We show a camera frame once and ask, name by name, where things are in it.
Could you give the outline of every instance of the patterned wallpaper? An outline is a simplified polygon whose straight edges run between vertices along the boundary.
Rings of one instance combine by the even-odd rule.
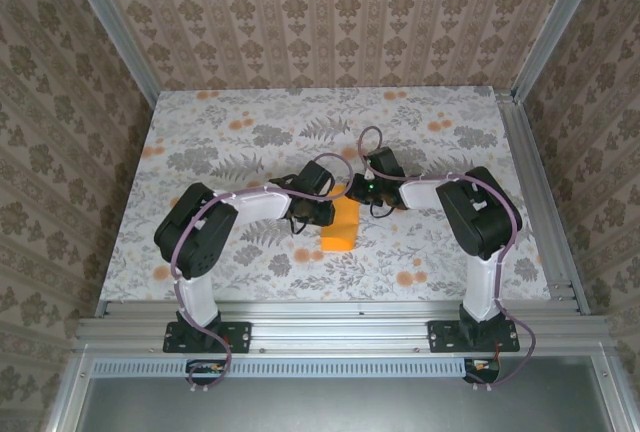
[[[591,306],[640,392],[640,0],[583,0],[525,106]]]
[[[113,0],[164,90],[509,88],[555,0]]]
[[[38,430],[150,119],[86,0],[0,0],[0,430]]]

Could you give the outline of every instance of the floral tablecloth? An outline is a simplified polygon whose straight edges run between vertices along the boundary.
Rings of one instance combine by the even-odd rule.
[[[519,208],[524,227],[507,260],[503,296],[546,299],[547,284],[505,131],[490,87],[164,92],[102,291],[106,300],[173,298],[153,234],[193,182],[218,191],[297,173],[332,151],[357,171],[356,139],[375,124],[408,174],[484,165]],[[365,143],[375,146],[376,136]],[[345,181],[339,161],[322,164]],[[288,222],[235,227],[215,273],[221,300],[441,300],[464,295],[465,254],[442,210],[360,208],[356,247],[320,250],[320,229],[292,236]]]

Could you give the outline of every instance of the wire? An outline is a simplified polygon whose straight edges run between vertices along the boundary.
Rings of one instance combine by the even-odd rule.
[[[371,214],[371,217],[373,217],[374,219],[384,219],[385,217],[389,217],[391,214],[393,214],[393,211],[396,210],[395,207],[391,207],[389,212],[387,212],[386,214],[376,215],[376,214],[373,213],[373,208],[374,207],[375,207],[374,204],[371,204],[371,206],[369,207],[369,213]]]
[[[308,223],[309,223],[309,219],[305,218],[304,222],[302,223],[302,227],[296,230],[295,226],[293,225],[293,218],[289,217],[289,224],[291,224],[291,233],[293,235],[300,235]]]
[[[331,178],[329,179],[329,187],[327,188],[327,191],[324,194],[319,194],[318,197],[326,197],[327,195],[329,195],[333,190],[333,188],[335,187],[335,185],[336,185],[336,179],[334,179],[332,175]]]
[[[496,304],[496,307],[498,307],[498,310],[500,310],[500,312],[502,312],[502,314],[504,314],[505,317],[507,317],[509,320],[513,321],[513,323],[515,323],[516,325],[519,325],[520,327],[522,327],[524,330],[527,331],[527,333],[531,336],[531,345],[529,346],[529,350],[527,351],[527,354],[525,355],[524,359],[522,359],[522,361],[518,364],[518,367],[516,367],[516,369],[507,377],[500,379],[497,382],[494,382],[493,384],[487,384],[482,379],[472,374],[469,374],[469,373],[467,374],[472,379],[477,380],[478,382],[486,385],[488,389],[490,387],[497,387],[498,385],[507,383],[508,381],[513,379],[513,377],[515,377],[518,373],[520,373],[522,368],[531,360],[531,356],[535,351],[536,342],[537,342],[536,334],[533,332],[531,327],[529,327],[526,323],[524,323],[523,321],[511,315],[511,313],[507,309],[505,309],[502,303],[500,302],[500,284],[502,283],[502,264],[505,256],[507,255],[511,247],[515,244],[516,236],[518,235],[518,223],[516,221],[516,216],[513,213],[513,210],[511,210],[509,203],[502,196],[502,194],[500,194],[496,189],[491,187],[491,185],[487,184],[486,182],[483,182],[482,180],[476,179],[475,177],[470,177],[468,175],[450,173],[446,175],[437,175],[437,176],[431,176],[431,177],[422,177],[422,176],[421,177],[397,177],[397,176],[386,175],[381,172],[378,172],[377,170],[375,170],[373,167],[369,165],[369,163],[367,162],[367,159],[364,156],[364,152],[362,149],[362,142],[364,140],[364,136],[370,130],[375,130],[378,133],[378,145],[376,148],[379,148],[382,145],[382,131],[380,130],[379,127],[376,127],[375,125],[370,125],[369,127],[365,127],[362,133],[360,134],[360,137],[358,138],[357,148],[358,148],[358,156],[360,157],[360,160],[362,161],[365,169],[371,171],[372,174],[377,175],[378,177],[382,177],[383,179],[398,180],[400,182],[414,182],[414,181],[426,181],[426,180],[440,182],[440,181],[452,180],[452,179],[465,180],[467,182],[471,182],[472,184],[476,184],[477,186],[482,187],[489,194],[495,197],[495,199],[498,202],[500,202],[500,204],[504,207],[505,212],[509,216],[509,221],[511,222],[511,237],[509,238],[509,241],[504,246],[504,248],[498,254],[498,260],[496,264],[496,277],[495,277],[495,283],[494,283],[494,293],[493,293],[494,302]]]
[[[315,195],[297,192],[295,190],[285,190],[275,186],[274,187],[264,186],[265,192],[273,192],[278,194],[285,193],[287,195],[302,197],[304,199],[313,199],[320,202],[323,202],[326,200],[335,200],[335,199],[339,199],[340,197],[343,197],[349,191],[349,189],[351,188],[351,184],[353,183],[353,167],[351,167],[351,164],[349,163],[349,161],[347,161],[347,159],[333,152],[325,152],[324,154],[320,154],[314,160],[317,161],[318,159],[321,159],[323,157],[334,157],[334,158],[340,159],[346,165],[347,170],[349,171],[349,180],[347,181],[347,185],[345,186],[342,192],[339,192],[331,196],[318,197]],[[187,310],[184,303],[184,298],[182,297],[182,294],[180,292],[179,284],[180,284],[180,280],[182,279],[182,274],[178,272],[178,268],[177,268],[178,256],[180,255],[180,250],[182,250],[182,247],[184,246],[184,243],[186,242],[187,237],[189,236],[191,231],[195,228],[196,223],[209,211],[211,207],[216,205],[221,200],[230,199],[238,195],[255,193],[255,191],[256,189],[252,188],[252,189],[243,189],[236,192],[227,192],[225,194],[220,194],[214,197],[209,202],[204,204],[200,208],[200,210],[196,212],[196,214],[191,218],[191,221],[189,222],[187,227],[182,232],[182,235],[178,239],[178,242],[176,243],[176,247],[173,250],[173,254],[171,254],[170,270],[171,270],[171,275],[174,279],[173,290],[174,290],[174,293],[176,294],[176,299],[178,301],[178,307],[180,308],[180,313],[184,317],[184,320],[186,320],[191,327],[196,329],[198,332],[202,332],[203,334],[208,335],[209,337],[213,338],[216,342],[218,342],[223,347],[226,354],[224,369],[211,384],[208,384],[207,386],[200,386],[193,381],[193,374],[189,374],[188,380],[189,380],[189,383],[191,384],[191,390],[196,390],[197,388],[205,389],[205,387],[207,388],[205,390],[208,390],[209,387],[215,387],[216,385],[218,385],[229,373],[229,370],[231,368],[232,354],[231,354],[231,348],[229,347],[229,344],[227,344],[226,341],[224,341],[218,334],[215,334],[210,330],[205,329],[200,324],[198,324],[196,320],[191,316],[191,314],[189,314],[189,311]]]

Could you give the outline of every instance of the orange object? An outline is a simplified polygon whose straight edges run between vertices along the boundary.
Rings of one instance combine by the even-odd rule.
[[[330,195],[344,190],[344,185],[336,185]],[[360,204],[355,200],[340,197],[333,201],[336,209],[333,224],[323,227],[320,244],[324,252],[348,252],[356,246],[360,224]]]

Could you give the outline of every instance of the black mounting bracket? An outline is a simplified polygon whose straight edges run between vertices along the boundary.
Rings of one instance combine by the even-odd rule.
[[[516,326],[499,314],[484,322],[475,322],[460,306],[460,320],[427,322],[432,353],[446,352],[518,352],[520,341]]]
[[[220,322],[217,330],[234,354],[248,354],[251,347],[251,322]],[[169,322],[164,334],[162,351],[166,354],[222,354],[224,347],[208,335],[194,331],[183,320]]]

